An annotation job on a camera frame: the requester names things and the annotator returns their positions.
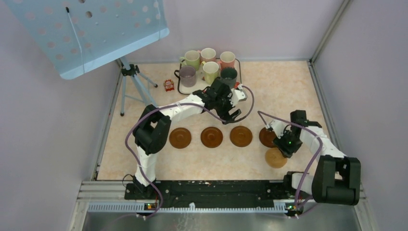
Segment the woven rattan coaster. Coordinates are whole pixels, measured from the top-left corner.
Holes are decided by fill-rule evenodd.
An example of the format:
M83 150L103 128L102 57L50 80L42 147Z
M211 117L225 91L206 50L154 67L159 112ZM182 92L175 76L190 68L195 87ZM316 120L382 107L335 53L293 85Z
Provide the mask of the woven rattan coaster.
M287 164L287 158L275 147L266 151L265 162L272 168L282 168Z

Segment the dark green mug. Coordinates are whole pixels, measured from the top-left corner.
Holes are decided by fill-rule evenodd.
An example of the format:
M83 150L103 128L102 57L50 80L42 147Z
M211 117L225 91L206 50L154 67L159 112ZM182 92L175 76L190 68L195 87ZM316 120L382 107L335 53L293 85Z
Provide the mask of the dark green mug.
M220 81L229 86L230 89L235 88L238 72L235 68L226 67L220 72Z

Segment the purple mug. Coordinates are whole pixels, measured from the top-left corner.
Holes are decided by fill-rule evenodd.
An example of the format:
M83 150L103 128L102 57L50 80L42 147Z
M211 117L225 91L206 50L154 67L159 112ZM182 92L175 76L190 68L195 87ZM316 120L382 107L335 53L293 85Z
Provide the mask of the purple mug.
M179 70L175 70L174 75L179 79L180 84L187 88L193 87L197 82L196 70L190 65L185 65Z

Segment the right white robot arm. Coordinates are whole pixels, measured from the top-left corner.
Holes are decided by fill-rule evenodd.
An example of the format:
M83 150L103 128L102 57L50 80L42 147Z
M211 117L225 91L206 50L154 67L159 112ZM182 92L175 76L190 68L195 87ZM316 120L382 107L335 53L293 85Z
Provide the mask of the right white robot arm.
M318 162L314 175L308 173L311 164L304 172L288 173L290 180L282 185L286 197L299 198L304 192L318 203L358 204L361 163L341 152L319 122L308 120L304 110L295 110L290 113L290 121L275 117L268 127L275 132L273 142L284 157L292 157L305 146L314 154L311 162Z

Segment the strawberry enamel tray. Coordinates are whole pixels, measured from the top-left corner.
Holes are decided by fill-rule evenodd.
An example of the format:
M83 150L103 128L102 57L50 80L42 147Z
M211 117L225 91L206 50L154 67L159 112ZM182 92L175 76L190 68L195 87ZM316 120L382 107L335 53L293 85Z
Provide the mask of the strawberry enamel tray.
M201 65L199 70L196 71L196 83L194 86L192 87L185 87L184 85L182 85L180 77L179 77L179 70L184 66L185 64L179 64L179 67L174 71L174 75L177 78L177 90L180 94L182 95L189 95L191 93L193 93L196 90L203 90L206 87L209 86L209 84L207 84L204 80L204 71ZM236 82L238 83L242 83L242 75L241 75L241 62L238 59L235 59L235 63L234 63L234 68L237 70L237 78L236 78Z

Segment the brown wooden coaster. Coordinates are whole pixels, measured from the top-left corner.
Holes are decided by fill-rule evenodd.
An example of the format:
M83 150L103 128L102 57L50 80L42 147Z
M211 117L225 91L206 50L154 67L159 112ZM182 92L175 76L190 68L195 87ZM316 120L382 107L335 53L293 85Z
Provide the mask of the brown wooden coaster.
M169 135L170 144L177 149L184 149L191 143L191 133L186 128L176 128Z
M253 134L248 127L236 126L230 131L230 141L237 147L246 147L253 140Z
M216 148L223 142L223 134L219 128L207 127L200 135L202 144L207 148Z
M259 140L260 142L268 147L268 148L275 148L276 144L274 143L276 136L276 133L273 130L267 129L267 128L262 128L259 132Z

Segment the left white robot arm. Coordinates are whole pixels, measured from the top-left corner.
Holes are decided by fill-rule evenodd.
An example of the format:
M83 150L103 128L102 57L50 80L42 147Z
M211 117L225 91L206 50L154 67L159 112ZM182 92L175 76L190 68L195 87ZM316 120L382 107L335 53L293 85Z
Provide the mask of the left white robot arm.
M138 163L138 170L133 177L136 193L143 199L152 197L152 183L156 179L156 154L164 148L171 124L211 110L215 110L214 116L218 120L228 124L241 114L239 109L233 113L231 109L246 99L247 95L241 86L230 87L216 78L211 86L196 90L183 100L161 107L152 104L146 106L129 132L136 144L136 151L132 151Z

